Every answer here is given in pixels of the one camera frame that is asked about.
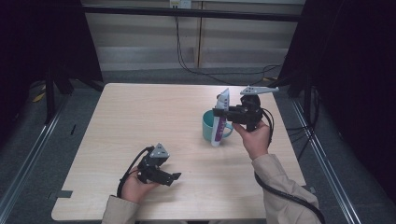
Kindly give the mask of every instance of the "cup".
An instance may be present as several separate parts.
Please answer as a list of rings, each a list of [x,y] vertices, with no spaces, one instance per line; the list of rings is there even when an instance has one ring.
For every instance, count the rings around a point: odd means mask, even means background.
[[[202,134],[204,136],[204,139],[208,142],[212,141],[213,120],[214,116],[212,110],[206,111],[202,116]],[[230,131],[228,131],[227,133],[223,132],[222,138],[230,136],[230,134],[233,132],[233,125],[231,125],[230,123],[225,123],[224,131],[225,129],[229,129]]]

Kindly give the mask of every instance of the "beige sleeve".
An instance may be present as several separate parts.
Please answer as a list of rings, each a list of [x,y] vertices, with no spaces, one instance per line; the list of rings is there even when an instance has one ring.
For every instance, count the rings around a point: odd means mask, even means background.
[[[318,208],[317,197],[288,178],[276,155],[260,156],[252,162],[252,165],[266,185],[304,199]],[[304,206],[280,198],[266,190],[263,191],[268,224],[320,223],[317,216]]]
[[[135,213],[139,204],[117,198],[113,195],[108,197],[106,211],[103,214],[103,224],[134,224]]]

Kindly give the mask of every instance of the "person's left hand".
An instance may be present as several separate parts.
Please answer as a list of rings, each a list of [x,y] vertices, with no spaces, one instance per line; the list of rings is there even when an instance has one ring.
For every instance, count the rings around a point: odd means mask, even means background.
[[[152,182],[145,184],[137,178],[137,167],[133,167],[130,172],[132,172],[125,181],[122,187],[121,198],[133,203],[141,203],[145,199],[146,195],[152,189],[157,188],[160,184]]]

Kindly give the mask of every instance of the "purple label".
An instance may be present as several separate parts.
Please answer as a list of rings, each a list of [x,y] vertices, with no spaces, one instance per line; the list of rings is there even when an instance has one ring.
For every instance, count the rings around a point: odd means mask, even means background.
[[[218,129],[216,130],[216,136],[215,136],[216,142],[219,142],[222,138],[222,134],[223,134],[224,127],[225,127],[225,122],[227,122],[226,118],[219,118],[219,126],[218,126]]]

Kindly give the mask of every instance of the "hand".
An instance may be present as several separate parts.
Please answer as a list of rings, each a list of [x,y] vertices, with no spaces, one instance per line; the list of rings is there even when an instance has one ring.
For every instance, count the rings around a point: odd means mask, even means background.
[[[241,135],[244,147],[252,160],[268,154],[270,127],[262,120],[257,124],[257,129],[251,133],[237,123],[233,123],[233,128]]]
[[[125,184],[122,187],[121,198],[124,200],[133,203],[141,203],[152,189],[160,186],[160,184],[154,182],[148,184],[141,182],[137,178],[138,171],[136,166],[132,168],[130,172],[132,173],[126,179]]]

